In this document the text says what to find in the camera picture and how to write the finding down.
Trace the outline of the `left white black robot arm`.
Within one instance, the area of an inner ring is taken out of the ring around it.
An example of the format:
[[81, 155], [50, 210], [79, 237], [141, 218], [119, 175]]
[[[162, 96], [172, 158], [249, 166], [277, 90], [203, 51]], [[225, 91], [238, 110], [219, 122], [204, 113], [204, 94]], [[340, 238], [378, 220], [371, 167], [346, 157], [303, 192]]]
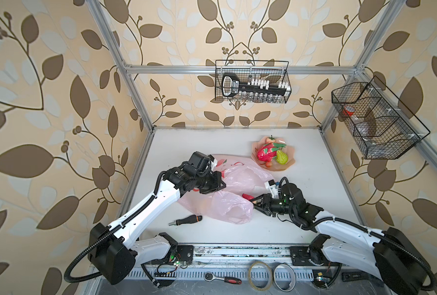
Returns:
[[215, 170], [217, 164], [213, 156], [194, 152], [180, 166], [162, 171], [149, 196], [108, 226], [99, 223], [91, 230], [88, 247], [68, 265], [63, 279], [68, 283], [81, 283], [103, 276], [116, 285], [137, 263], [167, 257], [177, 243], [169, 235], [161, 233], [143, 241], [139, 237], [154, 219], [187, 192], [197, 189], [201, 194], [209, 194], [224, 189], [222, 175]]

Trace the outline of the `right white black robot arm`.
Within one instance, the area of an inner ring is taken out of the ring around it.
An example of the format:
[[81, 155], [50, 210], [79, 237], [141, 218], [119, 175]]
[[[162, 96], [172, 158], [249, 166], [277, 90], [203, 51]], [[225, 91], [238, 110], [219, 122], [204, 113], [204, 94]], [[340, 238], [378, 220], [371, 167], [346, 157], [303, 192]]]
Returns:
[[329, 261], [361, 270], [383, 281], [397, 295], [436, 289], [437, 279], [430, 264], [400, 230], [374, 229], [339, 218], [307, 202], [302, 191], [286, 177], [265, 185], [267, 193], [250, 202], [264, 215], [288, 215], [301, 230], [316, 233], [308, 247], [313, 264]]

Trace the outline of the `pink plastic fruit-print bag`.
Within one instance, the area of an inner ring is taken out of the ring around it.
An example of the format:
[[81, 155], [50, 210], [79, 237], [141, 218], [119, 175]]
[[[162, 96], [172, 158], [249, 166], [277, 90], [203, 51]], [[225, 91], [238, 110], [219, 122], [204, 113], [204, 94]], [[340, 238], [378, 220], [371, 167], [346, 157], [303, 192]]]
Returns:
[[233, 224], [250, 222], [254, 205], [243, 195], [255, 197], [267, 193], [265, 184], [274, 177], [247, 157], [221, 154], [213, 157], [217, 160], [214, 171], [221, 173], [226, 188], [210, 194], [190, 191], [178, 203], [195, 215]]

